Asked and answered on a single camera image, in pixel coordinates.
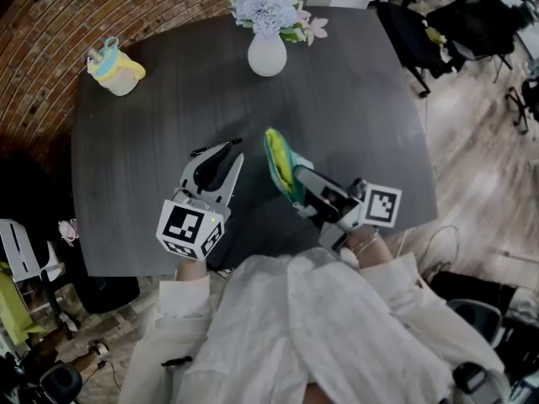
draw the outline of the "wooden floor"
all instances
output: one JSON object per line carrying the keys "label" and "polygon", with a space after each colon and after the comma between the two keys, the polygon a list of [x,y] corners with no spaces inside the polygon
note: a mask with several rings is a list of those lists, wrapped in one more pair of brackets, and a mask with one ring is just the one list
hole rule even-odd
{"label": "wooden floor", "polygon": [[[514,60],[514,71],[503,67],[496,84],[497,58],[467,63],[458,74],[430,79],[432,94],[426,100],[416,100],[435,175],[439,219],[411,230],[403,253],[415,252],[422,271],[449,262],[456,272],[539,290],[539,174],[528,164],[539,159],[539,125],[530,121],[527,136],[519,135],[513,126],[515,112],[507,108],[504,95],[509,86],[519,86],[524,78],[520,68],[526,53],[519,48]],[[419,91],[411,76],[410,86]],[[446,225],[455,226],[460,234],[458,259],[454,261],[452,228],[440,232],[422,259],[430,237]],[[394,253],[402,237],[390,241]],[[502,256],[500,251],[537,260]],[[82,322],[82,330],[76,339],[62,345],[61,359],[71,360],[85,352],[89,339],[101,338],[110,347],[108,359],[114,363],[121,384],[134,343],[157,301],[157,280],[140,281],[141,296],[135,302],[103,316],[89,316],[70,292],[68,310]],[[88,369],[83,377],[93,370]],[[84,386],[79,401],[113,403],[117,396],[112,369],[107,365]]]}

